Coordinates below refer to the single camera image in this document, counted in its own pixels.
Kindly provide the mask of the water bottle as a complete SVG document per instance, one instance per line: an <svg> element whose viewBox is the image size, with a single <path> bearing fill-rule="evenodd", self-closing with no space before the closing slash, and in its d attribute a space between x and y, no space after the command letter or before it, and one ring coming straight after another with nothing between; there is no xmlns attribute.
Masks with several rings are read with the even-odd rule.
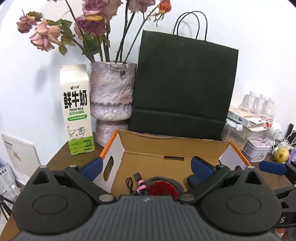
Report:
<svg viewBox="0 0 296 241"><path fill-rule="evenodd" d="M258 115L259 111L262 109L262 106L266 101L267 97L263 94L260 94L259 97L256 97L252 106L253 113Z"/></svg>
<svg viewBox="0 0 296 241"><path fill-rule="evenodd" d="M269 97L268 104L266 106L266 115L265 115L265 119L268 122L269 126L273 124L274 118L275 118L275 104L274 104L274 100L271 97Z"/></svg>
<svg viewBox="0 0 296 241"><path fill-rule="evenodd" d="M256 96L255 92L250 91L248 94L246 94L243 97L243 101L239 105L239 108L244 110L244 111L249 111L252 108L256 97L257 96Z"/></svg>

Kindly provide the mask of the purple textured vase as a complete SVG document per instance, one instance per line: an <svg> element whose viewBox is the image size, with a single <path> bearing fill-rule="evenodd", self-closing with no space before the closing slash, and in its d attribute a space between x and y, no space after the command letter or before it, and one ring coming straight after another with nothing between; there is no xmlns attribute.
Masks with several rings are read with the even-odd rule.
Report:
<svg viewBox="0 0 296 241"><path fill-rule="evenodd" d="M135 63L90 64L91 115L96 119L95 138L104 147L115 130L127 130L132 116Z"/></svg>

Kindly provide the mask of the floral metal tin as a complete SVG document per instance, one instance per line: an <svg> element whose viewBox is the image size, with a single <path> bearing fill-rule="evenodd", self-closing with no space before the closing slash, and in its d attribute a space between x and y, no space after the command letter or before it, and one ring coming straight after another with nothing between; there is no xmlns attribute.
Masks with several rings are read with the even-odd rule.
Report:
<svg viewBox="0 0 296 241"><path fill-rule="evenodd" d="M247 140L242 153L250 163L261 162L266 158L270 149L271 146L264 139L260 137L250 137Z"/></svg>

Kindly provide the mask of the white booklet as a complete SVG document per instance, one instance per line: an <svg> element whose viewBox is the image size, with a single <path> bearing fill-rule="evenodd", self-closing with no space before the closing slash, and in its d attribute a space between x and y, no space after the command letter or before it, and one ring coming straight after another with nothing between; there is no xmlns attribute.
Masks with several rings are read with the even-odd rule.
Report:
<svg viewBox="0 0 296 241"><path fill-rule="evenodd" d="M1 133L1 164L7 163L23 185L41 165L33 144Z"/></svg>

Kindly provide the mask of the water bottle middle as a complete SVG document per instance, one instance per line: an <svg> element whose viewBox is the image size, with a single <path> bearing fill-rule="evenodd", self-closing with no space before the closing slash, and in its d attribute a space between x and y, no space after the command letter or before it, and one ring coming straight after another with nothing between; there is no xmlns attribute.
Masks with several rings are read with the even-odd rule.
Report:
<svg viewBox="0 0 296 241"><path fill-rule="evenodd" d="M258 115L259 111L262 109L262 106L266 101L267 97L263 94L260 94L259 97L256 97L252 106L253 113Z"/></svg>

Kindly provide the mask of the water bottle left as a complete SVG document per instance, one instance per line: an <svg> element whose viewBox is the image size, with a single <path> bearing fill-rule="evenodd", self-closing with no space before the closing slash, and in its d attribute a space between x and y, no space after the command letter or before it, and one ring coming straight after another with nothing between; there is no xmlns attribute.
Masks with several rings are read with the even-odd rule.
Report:
<svg viewBox="0 0 296 241"><path fill-rule="evenodd" d="M257 96L256 96L255 92L250 91L248 94L246 94L243 97L243 101L239 105L239 108L244 110L244 111L249 111L252 108L256 97Z"/></svg>

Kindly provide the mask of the clear seed container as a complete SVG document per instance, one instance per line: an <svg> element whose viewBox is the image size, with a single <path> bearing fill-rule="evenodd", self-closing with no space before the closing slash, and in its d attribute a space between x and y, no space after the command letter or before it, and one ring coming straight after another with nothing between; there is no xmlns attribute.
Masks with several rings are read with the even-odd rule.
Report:
<svg viewBox="0 0 296 241"><path fill-rule="evenodd" d="M222 130L221 140L232 142L240 150L243 150L250 137L266 137L269 129L263 126L248 128L229 118L226 119Z"/></svg>

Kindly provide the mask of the black paper bag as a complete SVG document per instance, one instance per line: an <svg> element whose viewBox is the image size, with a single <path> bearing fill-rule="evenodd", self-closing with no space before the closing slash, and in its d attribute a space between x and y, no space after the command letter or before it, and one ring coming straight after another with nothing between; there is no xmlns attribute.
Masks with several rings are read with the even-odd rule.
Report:
<svg viewBox="0 0 296 241"><path fill-rule="evenodd" d="M238 50L207 40L143 31L133 110L137 133L219 140L236 76Z"/></svg>

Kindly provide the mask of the red fabric flower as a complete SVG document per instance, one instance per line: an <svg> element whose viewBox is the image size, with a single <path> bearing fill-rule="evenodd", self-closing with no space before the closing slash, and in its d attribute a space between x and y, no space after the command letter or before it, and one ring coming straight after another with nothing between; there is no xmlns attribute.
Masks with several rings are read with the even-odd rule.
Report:
<svg viewBox="0 0 296 241"><path fill-rule="evenodd" d="M158 181L153 185L148 186L148 194L151 196L172 196L177 200L180 191L166 181Z"/></svg>

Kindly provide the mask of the dried rose bouquet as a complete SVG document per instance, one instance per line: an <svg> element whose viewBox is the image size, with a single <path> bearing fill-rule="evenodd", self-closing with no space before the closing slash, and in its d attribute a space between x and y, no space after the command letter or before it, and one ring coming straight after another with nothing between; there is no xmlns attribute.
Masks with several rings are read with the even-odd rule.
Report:
<svg viewBox="0 0 296 241"><path fill-rule="evenodd" d="M33 30L30 42L41 51L58 47L60 54L66 55L68 46L78 46L90 62L95 62L96 54L101 61L110 62L110 21L122 4L125 4L125 20L114 61L125 63L123 47L135 14L142 14L143 25L151 18L157 23L171 11L170 1L83 1L82 15L74 16L73 21L48 20L42 13L30 11L19 18L17 29L21 34Z"/></svg>

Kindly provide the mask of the fresh milk carton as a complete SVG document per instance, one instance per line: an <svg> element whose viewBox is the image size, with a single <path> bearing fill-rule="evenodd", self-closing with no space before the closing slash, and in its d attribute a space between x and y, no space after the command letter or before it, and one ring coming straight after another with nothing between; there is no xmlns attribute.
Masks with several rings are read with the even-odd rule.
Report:
<svg viewBox="0 0 296 241"><path fill-rule="evenodd" d="M91 124L90 83L85 64L65 65L59 84L68 145L72 155L95 150Z"/></svg>

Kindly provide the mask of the orange cardboard box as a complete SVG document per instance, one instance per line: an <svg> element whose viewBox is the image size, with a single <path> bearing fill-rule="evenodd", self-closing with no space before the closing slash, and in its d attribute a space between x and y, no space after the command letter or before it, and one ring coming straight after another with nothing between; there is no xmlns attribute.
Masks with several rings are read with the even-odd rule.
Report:
<svg viewBox="0 0 296 241"><path fill-rule="evenodd" d="M250 165L231 142L180 138L115 131L100 157L102 169L93 183L115 197L128 195L126 179L140 173L144 180L154 176L172 178L188 189L191 159L198 156L213 166L224 164L231 170Z"/></svg>

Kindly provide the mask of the flat white cardboard package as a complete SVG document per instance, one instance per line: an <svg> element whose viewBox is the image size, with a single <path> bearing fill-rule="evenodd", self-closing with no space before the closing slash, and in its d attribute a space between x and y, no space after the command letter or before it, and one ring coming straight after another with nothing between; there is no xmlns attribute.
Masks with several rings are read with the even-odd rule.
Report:
<svg viewBox="0 0 296 241"><path fill-rule="evenodd" d="M230 107L227 118L236 121L247 128L264 127L269 128L269 123L253 113L239 108Z"/></svg>

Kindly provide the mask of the black tripod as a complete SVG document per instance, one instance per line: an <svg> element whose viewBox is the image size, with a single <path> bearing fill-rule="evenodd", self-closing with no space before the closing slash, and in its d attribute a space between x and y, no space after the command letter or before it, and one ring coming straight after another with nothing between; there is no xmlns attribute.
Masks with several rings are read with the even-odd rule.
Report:
<svg viewBox="0 0 296 241"><path fill-rule="evenodd" d="M9 217L12 214L12 209L7 205L7 203L14 204L14 202L10 199L4 197L3 195L0 195L0 209L6 221L8 221Z"/></svg>

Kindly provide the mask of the blue leaflet stack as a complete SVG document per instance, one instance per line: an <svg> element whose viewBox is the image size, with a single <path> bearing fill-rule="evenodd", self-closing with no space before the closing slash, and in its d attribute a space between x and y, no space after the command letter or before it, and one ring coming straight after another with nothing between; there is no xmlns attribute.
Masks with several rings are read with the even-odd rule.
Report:
<svg viewBox="0 0 296 241"><path fill-rule="evenodd" d="M16 179L10 164L1 165L0 171L0 193L2 196L14 201L16 193L12 186L16 184Z"/></svg>

